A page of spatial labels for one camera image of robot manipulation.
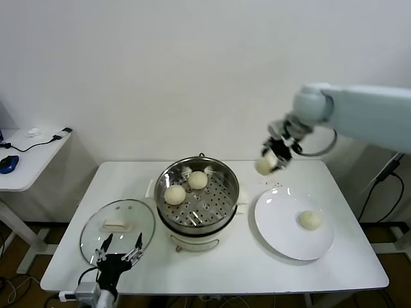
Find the cable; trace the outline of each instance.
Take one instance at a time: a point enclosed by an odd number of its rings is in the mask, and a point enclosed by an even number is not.
[[[15,278],[17,278],[17,277],[20,277],[20,276],[27,276],[28,278],[27,278],[25,281],[23,281],[21,284],[19,284],[17,287],[15,287],[15,286],[13,285],[13,283],[12,283],[12,280],[15,279]],[[8,280],[5,279],[4,277],[0,277],[0,291],[2,291],[2,290],[5,288],[6,284],[10,284],[10,286],[11,286],[11,288],[12,288],[12,292],[8,295],[8,298],[7,298],[7,302],[8,302],[8,303],[7,303],[5,306],[3,306],[2,308],[10,307],[10,306],[16,304],[19,300],[21,300],[21,299],[27,294],[27,292],[30,290],[31,282],[32,282],[33,280],[34,280],[35,282],[37,282],[38,284],[40,284],[40,282],[39,282],[36,278],[34,278],[34,277],[30,276],[30,275],[27,275],[27,274],[16,275],[16,276],[14,276],[13,278],[8,279]],[[27,281],[29,282],[29,284],[28,284],[28,286],[27,286],[27,289],[24,291],[24,293],[23,293],[20,297],[17,298],[17,291],[18,291],[23,285],[25,285],[25,283],[27,283]]]
[[[360,305],[358,304],[358,301],[357,301],[357,296],[355,294],[353,294],[353,300],[354,300],[355,307],[360,308]]]
[[[7,298],[7,302],[9,303],[9,305],[13,305],[13,304],[16,303],[16,300],[15,300],[15,299],[17,298],[17,290],[20,289],[20,288],[21,288],[27,281],[29,281],[29,280],[34,280],[34,281],[36,281],[36,283],[40,284],[40,282],[39,282],[36,278],[31,277],[31,276],[28,277],[28,278],[27,278],[25,281],[23,281],[21,284],[19,284],[17,287],[15,287],[15,286],[11,283],[10,280],[6,280],[6,282],[9,283],[10,286],[12,287],[12,289],[13,289],[13,291],[8,295],[8,298]],[[22,298],[22,297],[28,292],[30,286],[31,286],[31,281],[30,281],[30,283],[29,283],[29,286],[28,286],[27,290],[23,293],[22,296],[20,296],[20,298]]]
[[[43,308],[48,308],[48,305],[49,305],[50,300],[58,300],[58,293],[51,295],[51,296],[44,302]]]
[[[316,152],[316,153],[299,153],[299,155],[305,156],[305,157],[316,157],[316,156],[321,156],[321,155],[324,155],[330,152],[335,147],[335,144],[337,143],[337,139],[338,139],[337,132],[335,130],[333,131],[334,131],[334,138],[327,148],[323,149],[322,151]]]
[[[98,268],[96,266],[93,266],[92,268],[87,268],[81,275],[80,277],[78,277],[77,280],[77,286],[80,284],[80,282],[82,281],[83,277],[85,274],[87,274],[90,271],[94,271],[94,270],[98,270]]]
[[[399,175],[397,175],[395,172],[391,173],[391,175],[395,176],[401,182],[401,192],[399,194],[397,202],[394,204],[394,206],[391,208],[391,210],[388,212],[388,214],[385,215],[384,217],[382,217],[379,221],[377,221],[377,223],[381,223],[385,218],[387,218],[388,216],[391,215],[391,213],[396,209],[397,205],[401,201],[401,199],[403,197],[403,194],[404,194],[405,185],[404,185],[403,179]]]
[[[179,296],[178,296],[178,297],[176,297],[176,298],[174,298],[174,301],[172,301],[172,302],[171,302],[171,304],[169,304],[168,308],[171,308],[171,307],[172,307],[172,305],[174,305],[174,304],[175,304],[175,302],[176,302],[179,298],[180,298]]]
[[[387,298],[385,297],[384,293],[381,290],[377,290],[377,292],[384,299],[385,305],[387,305],[388,308],[391,308],[391,305],[389,301],[387,300]]]
[[[364,205],[363,205],[363,207],[362,207],[361,214],[358,216],[358,221],[361,220],[362,215],[364,214],[365,208],[367,207],[368,201],[369,201],[370,198],[371,198],[371,194],[372,194],[374,188],[375,188],[378,184],[379,184],[379,182],[374,182],[374,184],[372,185],[372,187],[371,187],[371,189],[370,189],[370,191],[369,191],[369,193],[368,193],[367,199],[366,199],[366,201],[365,201],[365,203],[364,203]]]
[[[71,128],[64,128],[63,130],[60,130],[58,133],[56,133],[49,141],[47,142],[42,142],[42,143],[37,143],[37,144],[33,144],[32,146],[29,146],[28,148],[26,148],[25,150],[21,150],[18,147],[12,145],[10,142],[5,142],[5,143],[0,143],[0,148],[6,148],[6,149],[10,149],[13,148],[21,153],[27,152],[28,150],[34,148],[35,146],[43,146],[45,144],[49,144],[50,142],[53,142],[55,140],[60,140],[61,138],[63,138],[64,136],[66,136],[67,134],[71,133],[73,130]]]
[[[13,148],[13,149],[15,149],[15,150],[17,150],[17,151],[19,151],[19,152],[21,152],[21,153],[24,153],[24,152],[27,152],[28,150],[34,148],[35,146],[43,146],[43,145],[45,145],[45,144],[49,144],[50,142],[53,142],[54,140],[57,140],[57,139],[54,139],[54,138],[53,138],[53,139],[49,140],[48,142],[42,142],[42,143],[33,144],[32,146],[29,146],[29,147],[26,148],[25,150],[20,150],[19,148],[15,147],[15,146],[12,146],[12,145],[10,145],[10,147]]]
[[[381,293],[385,294],[385,296],[388,298],[389,302],[391,303],[391,306],[395,308],[396,305],[394,304],[394,301],[392,300],[391,296],[388,294],[388,291],[386,289],[382,289]]]
[[[235,296],[235,297],[230,298],[229,300],[226,300],[221,306],[219,306],[219,308],[222,308],[225,304],[229,303],[231,300],[234,300],[234,299],[236,299],[236,298],[239,298],[240,300],[242,300],[243,303],[247,306],[247,308],[251,308],[250,305],[249,305],[249,303],[247,303],[247,302],[245,301],[245,299],[242,298],[241,296]]]
[[[193,299],[191,300],[191,302],[190,302],[190,306],[188,306],[188,308],[191,308],[192,306],[193,306],[193,302],[195,301],[195,296],[193,297]]]

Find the table leg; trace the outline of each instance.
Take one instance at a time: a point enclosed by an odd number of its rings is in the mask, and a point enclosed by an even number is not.
[[[46,250],[47,244],[39,238],[36,233],[31,231],[31,229],[27,227],[27,225],[3,202],[0,202],[0,219],[19,237],[24,239],[30,247],[33,247],[39,252]]]
[[[49,229],[41,229],[39,234],[34,233],[27,225],[14,214],[3,202],[0,201],[0,220],[3,221],[10,229],[12,234],[7,238],[4,248],[6,248],[17,234],[26,241],[30,248],[17,268],[17,274],[26,274],[30,269],[36,255],[53,255],[57,249],[56,244],[46,244],[43,240],[46,238]]]
[[[39,232],[39,237],[41,239],[45,239],[47,234],[49,233],[50,229],[41,229]],[[57,244],[49,244],[46,245],[46,249],[39,252],[38,250],[30,247],[24,256],[23,260],[21,261],[19,267],[17,268],[17,274],[26,274],[30,269],[30,266],[33,264],[34,259],[37,255],[53,255],[57,249]]]
[[[391,227],[390,231],[396,237],[395,243],[372,243],[371,246],[377,254],[405,253],[411,262],[411,231],[403,234],[398,227]]]
[[[332,308],[353,294],[354,292],[328,293],[324,295],[317,303],[313,304],[311,308]]]

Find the metal frame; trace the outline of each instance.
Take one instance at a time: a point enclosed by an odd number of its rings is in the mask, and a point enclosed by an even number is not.
[[[405,253],[411,262],[411,230],[404,234],[399,227],[390,227],[390,231],[397,241],[393,243],[374,243],[371,244],[377,254],[385,253]]]
[[[16,234],[30,245],[29,250],[17,268],[17,274],[26,274],[36,258],[36,255],[53,255],[56,251],[58,245],[46,244],[43,241],[49,233],[49,229],[44,228],[40,230],[39,234],[34,233],[4,202],[1,201],[0,220],[12,229],[12,233],[4,243],[4,250],[7,249]]]

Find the white plate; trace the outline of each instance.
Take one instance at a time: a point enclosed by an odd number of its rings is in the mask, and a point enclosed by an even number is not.
[[[316,211],[321,227],[309,231],[298,223],[305,210]],[[275,188],[261,195],[255,208],[256,224],[264,240],[281,254],[297,260],[314,260],[324,256],[334,241],[334,230],[324,211],[310,196],[293,189]]]

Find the floor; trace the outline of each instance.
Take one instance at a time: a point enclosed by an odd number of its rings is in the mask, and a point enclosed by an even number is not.
[[[35,232],[38,232],[40,227],[31,227]],[[57,244],[63,236],[65,227],[53,227],[48,235],[46,242],[50,244]],[[0,232],[4,238],[7,238],[10,230],[0,225]],[[394,238],[386,228],[368,228],[365,233],[372,243],[393,241]],[[28,249],[28,245],[19,237],[15,237],[9,248],[3,254],[0,260],[0,277],[11,279],[16,276],[15,271],[24,257]],[[357,293],[337,305],[336,308],[402,308],[411,307],[411,296],[408,292],[411,290],[411,264],[408,259],[401,254],[397,255],[380,255],[381,263],[387,271],[390,278],[390,286],[386,288],[387,293],[392,299],[393,303],[389,302],[388,298],[384,298],[383,294],[379,291],[362,291]],[[51,256],[38,256],[33,266],[30,269],[29,274],[40,281],[43,273],[45,272],[47,265],[51,259]],[[26,277],[15,277],[12,281],[16,285],[24,281]],[[21,297],[21,294],[25,292],[26,286],[23,286],[17,295],[17,298]],[[11,287],[7,284],[3,289],[0,287],[0,308],[7,306],[7,298]],[[28,292],[21,297],[21,299],[13,304],[14,308],[37,308],[43,307],[46,298],[49,293],[41,290],[40,286],[36,282],[32,282]],[[316,302],[322,295],[314,295],[313,300]],[[304,306],[304,298],[302,295],[277,295],[277,296],[244,296],[243,299],[247,301],[251,308],[269,308],[269,307],[287,307],[287,308],[300,308]],[[145,307],[163,307],[159,302],[153,302],[154,298],[151,296],[121,296],[119,300],[119,308],[145,308]],[[226,300],[229,302],[224,304],[224,307],[237,306],[237,308],[246,307],[241,298],[227,297],[221,300],[212,299],[209,302],[203,302],[198,297],[171,297],[171,298],[159,298],[155,300],[167,301],[167,307],[172,304],[173,308],[219,308]],[[48,307],[65,307],[74,308],[77,307],[75,303],[60,303],[59,301],[51,301]]]

